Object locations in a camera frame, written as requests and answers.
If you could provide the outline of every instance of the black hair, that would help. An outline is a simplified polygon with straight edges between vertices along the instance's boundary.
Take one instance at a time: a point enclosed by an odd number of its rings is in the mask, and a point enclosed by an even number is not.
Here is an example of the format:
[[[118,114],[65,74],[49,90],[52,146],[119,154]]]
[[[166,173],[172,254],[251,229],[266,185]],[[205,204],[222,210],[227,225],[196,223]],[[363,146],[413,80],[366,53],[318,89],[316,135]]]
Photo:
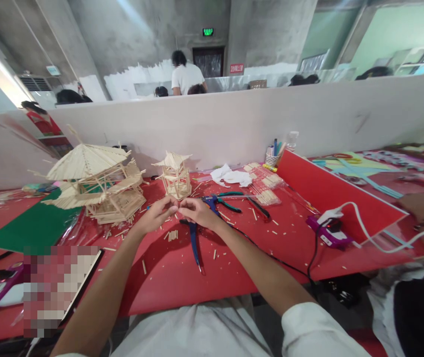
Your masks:
[[[319,82],[320,82],[320,79],[316,74],[312,74],[308,78],[304,78],[300,74],[295,74],[293,78],[291,78],[291,84],[288,87],[304,85],[304,84],[316,84]]]
[[[194,86],[191,86],[187,92],[187,94],[205,94],[207,91],[205,90],[205,87],[203,84],[195,84]]]
[[[168,92],[167,88],[164,87],[164,86],[157,87],[154,93],[158,97],[168,97],[169,96],[169,92]]]
[[[22,102],[22,107],[24,107],[25,109],[31,109],[38,114],[48,114],[48,112],[45,109],[37,107],[37,105],[39,105],[37,102],[29,102],[29,101]]]
[[[368,69],[360,76],[357,76],[356,80],[364,80],[370,77],[387,77],[391,75],[394,75],[394,72],[389,67],[377,66],[377,67],[372,67],[371,69]]]
[[[84,95],[76,93],[72,89],[63,89],[57,93],[57,104],[92,103],[93,101]]]
[[[175,67],[179,67],[181,64],[187,65],[187,59],[181,50],[172,52],[171,60]]]

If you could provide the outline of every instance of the white paper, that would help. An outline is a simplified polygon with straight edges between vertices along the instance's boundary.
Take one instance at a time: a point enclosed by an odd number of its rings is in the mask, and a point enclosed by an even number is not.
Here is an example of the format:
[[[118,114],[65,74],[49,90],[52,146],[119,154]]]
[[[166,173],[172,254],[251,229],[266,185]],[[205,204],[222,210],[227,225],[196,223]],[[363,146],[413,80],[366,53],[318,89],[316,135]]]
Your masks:
[[[240,187],[247,187],[251,184],[251,177],[249,173],[232,171],[228,164],[224,164],[221,168],[212,171],[210,176],[214,182],[226,188],[230,188],[230,186],[226,186],[222,180],[226,183],[239,183]]]

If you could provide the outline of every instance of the green paper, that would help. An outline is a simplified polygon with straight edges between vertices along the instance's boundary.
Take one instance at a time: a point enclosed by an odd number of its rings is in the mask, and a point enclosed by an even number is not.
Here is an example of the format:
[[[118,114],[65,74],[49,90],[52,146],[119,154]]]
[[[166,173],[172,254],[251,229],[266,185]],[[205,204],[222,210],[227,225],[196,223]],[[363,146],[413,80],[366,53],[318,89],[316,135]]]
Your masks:
[[[42,201],[57,199],[60,194],[58,188]],[[51,246],[57,243],[81,208],[63,210],[38,202],[0,229],[0,249],[28,255],[50,254]]]

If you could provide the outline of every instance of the popsicle stick pagoda model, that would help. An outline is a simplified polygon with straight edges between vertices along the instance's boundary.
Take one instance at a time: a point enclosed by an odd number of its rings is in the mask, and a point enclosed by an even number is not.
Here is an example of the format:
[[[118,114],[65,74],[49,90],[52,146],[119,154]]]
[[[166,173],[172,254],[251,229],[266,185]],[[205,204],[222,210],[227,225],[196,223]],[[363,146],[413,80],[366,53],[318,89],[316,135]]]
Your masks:
[[[126,221],[146,202],[139,187],[145,170],[140,171],[134,159],[122,165],[130,151],[83,144],[76,131],[69,129],[80,144],[46,176],[65,181],[60,185],[61,195],[42,202],[62,209],[85,206],[86,215],[99,224]]]
[[[185,168],[183,162],[192,155],[178,155],[166,151],[166,157],[161,162],[152,164],[153,166],[162,166],[162,179],[166,194],[182,200],[192,193],[190,185],[190,174]]]

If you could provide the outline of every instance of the exit sign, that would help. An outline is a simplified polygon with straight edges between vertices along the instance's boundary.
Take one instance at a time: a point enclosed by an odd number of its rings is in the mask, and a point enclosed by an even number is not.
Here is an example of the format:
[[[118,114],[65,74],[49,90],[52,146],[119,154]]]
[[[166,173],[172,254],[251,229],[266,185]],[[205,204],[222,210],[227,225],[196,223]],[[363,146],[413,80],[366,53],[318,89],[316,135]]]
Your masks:
[[[230,73],[242,73],[243,72],[243,63],[235,63],[230,65]]]
[[[202,36],[213,36],[214,32],[213,27],[202,29]]]

